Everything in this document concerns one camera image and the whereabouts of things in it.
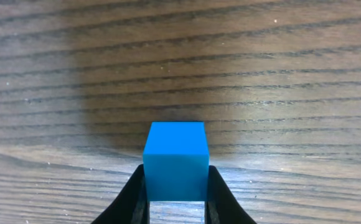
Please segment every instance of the cube front face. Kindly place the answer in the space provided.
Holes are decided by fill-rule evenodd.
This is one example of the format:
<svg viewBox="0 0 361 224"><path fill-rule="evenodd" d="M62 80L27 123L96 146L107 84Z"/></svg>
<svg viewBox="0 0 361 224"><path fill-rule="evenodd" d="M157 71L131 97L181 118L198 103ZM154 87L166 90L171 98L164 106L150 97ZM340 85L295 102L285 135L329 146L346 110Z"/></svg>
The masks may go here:
<svg viewBox="0 0 361 224"><path fill-rule="evenodd" d="M148 200L206 200L209 151L203 122L153 123L143 163Z"/></svg>

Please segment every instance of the tabletop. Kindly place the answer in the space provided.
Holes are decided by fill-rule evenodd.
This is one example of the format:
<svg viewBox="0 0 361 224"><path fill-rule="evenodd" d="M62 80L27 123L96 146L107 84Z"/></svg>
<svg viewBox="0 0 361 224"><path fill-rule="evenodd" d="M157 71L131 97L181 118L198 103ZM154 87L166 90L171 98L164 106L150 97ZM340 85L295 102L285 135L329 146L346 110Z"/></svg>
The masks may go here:
<svg viewBox="0 0 361 224"><path fill-rule="evenodd" d="M0 223L90 223L152 121L204 121L258 223L361 223L361 1L0 0Z"/></svg>

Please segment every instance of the wooden table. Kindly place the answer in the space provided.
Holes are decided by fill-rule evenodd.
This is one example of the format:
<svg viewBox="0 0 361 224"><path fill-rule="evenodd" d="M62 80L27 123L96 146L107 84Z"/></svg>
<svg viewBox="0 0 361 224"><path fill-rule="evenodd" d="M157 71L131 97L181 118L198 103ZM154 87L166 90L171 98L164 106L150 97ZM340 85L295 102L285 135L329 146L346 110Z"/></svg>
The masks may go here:
<svg viewBox="0 0 361 224"><path fill-rule="evenodd" d="M258 223L361 223L361 1L0 0L0 223L90 223L173 120Z"/></svg>

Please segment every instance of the blue object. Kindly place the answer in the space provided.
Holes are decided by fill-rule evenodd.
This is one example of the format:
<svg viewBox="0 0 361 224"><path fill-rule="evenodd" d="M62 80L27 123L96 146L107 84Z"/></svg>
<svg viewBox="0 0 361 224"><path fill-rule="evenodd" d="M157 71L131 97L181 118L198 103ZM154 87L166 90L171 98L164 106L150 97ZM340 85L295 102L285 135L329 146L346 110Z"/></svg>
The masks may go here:
<svg viewBox="0 0 361 224"><path fill-rule="evenodd" d="M209 150L203 122L153 122L143 152L149 201L205 201Z"/></svg>

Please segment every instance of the wooden surface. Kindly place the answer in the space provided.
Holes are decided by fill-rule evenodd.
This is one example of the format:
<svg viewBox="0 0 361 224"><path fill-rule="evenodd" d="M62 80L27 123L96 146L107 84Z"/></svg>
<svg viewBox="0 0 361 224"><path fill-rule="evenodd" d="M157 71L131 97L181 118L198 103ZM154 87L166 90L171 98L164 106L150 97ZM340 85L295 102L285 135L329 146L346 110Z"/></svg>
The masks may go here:
<svg viewBox="0 0 361 224"><path fill-rule="evenodd" d="M361 1L0 0L0 223L90 223L157 120L258 223L361 223Z"/></svg>

